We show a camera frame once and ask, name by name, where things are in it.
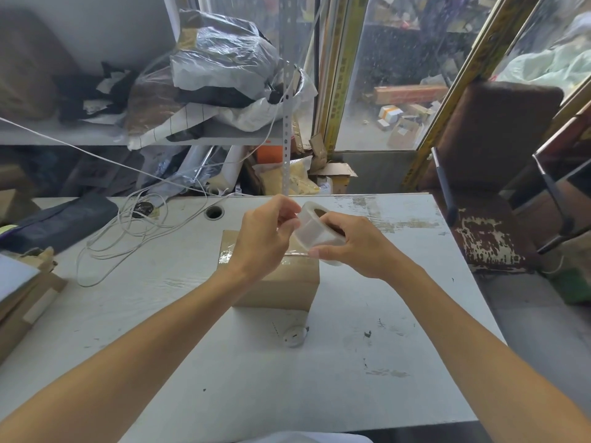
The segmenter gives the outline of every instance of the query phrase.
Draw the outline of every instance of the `worn chair seat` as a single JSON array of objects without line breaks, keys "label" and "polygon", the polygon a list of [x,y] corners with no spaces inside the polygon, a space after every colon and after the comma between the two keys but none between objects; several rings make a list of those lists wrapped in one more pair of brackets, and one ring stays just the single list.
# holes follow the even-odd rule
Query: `worn chair seat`
[{"label": "worn chair seat", "polygon": [[[447,214],[441,190],[429,193]],[[532,272],[540,267],[536,247],[500,195],[455,190],[454,200],[458,216],[451,230],[472,272]]]}]

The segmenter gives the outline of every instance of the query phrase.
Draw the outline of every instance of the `concrete floor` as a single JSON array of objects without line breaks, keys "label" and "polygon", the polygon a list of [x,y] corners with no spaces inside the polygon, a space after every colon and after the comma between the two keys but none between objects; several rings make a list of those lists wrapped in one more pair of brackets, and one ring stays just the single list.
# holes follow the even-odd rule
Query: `concrete floor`
[{"label": "concrete floor", "polygon": [[[591,307],[540,275],[476,278],[508,345],[591,417]],[[374,443],[490,443],[479,422],[359,432]]]}]

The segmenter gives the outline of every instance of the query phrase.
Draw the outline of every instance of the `tape roll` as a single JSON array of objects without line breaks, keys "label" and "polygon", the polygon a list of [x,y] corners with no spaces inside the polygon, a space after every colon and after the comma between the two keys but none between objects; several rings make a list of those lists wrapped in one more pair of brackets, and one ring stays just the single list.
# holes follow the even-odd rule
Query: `tape roll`
[{"label": "tape roll", "polygon": [[[320,217],[328,212],[329,210],[314,202],[306,202],[302,206],[301,212],[298,214],[301,225],[294,231],[294,236],[306,251],[317,245],[344,245],[346,243],[343,235],[320,221]],[[338,261],[322,261],[332,266],[342,264]]]}]

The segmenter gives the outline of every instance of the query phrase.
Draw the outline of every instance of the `brown chair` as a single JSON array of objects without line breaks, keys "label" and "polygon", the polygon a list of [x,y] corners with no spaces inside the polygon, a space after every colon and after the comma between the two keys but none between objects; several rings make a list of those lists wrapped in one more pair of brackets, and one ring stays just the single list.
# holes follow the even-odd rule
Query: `brown chair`
[{"label": "brown chair", "polygon": [[[528,272],[540,265],[534,243],[499,191],[535,157],[558,112],[562,90],[473,82],[441,136],[419,190],[433,194],[474,272]],[[538,168],[563,219],[572,219],[552,179]]]}]

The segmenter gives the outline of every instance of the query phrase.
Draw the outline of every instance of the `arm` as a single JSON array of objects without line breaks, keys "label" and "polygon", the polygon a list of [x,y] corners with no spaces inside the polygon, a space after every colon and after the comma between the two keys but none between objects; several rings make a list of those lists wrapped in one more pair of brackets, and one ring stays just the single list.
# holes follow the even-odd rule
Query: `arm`
[{"label": "arm", "polygon": [[328,213],[321,220],[340,227],[347,243],[316,247],[310,256],[341,261],[398,292],[495,442],[589,441],[591,423],[579,408],[457,305],[367,218]]},{"label": "arm", "polygon": [[299,211],[284,196],[248,211],[227,268],[39,391],[0,423],[0,441],[119,441],[209,328],[279,265]]}]

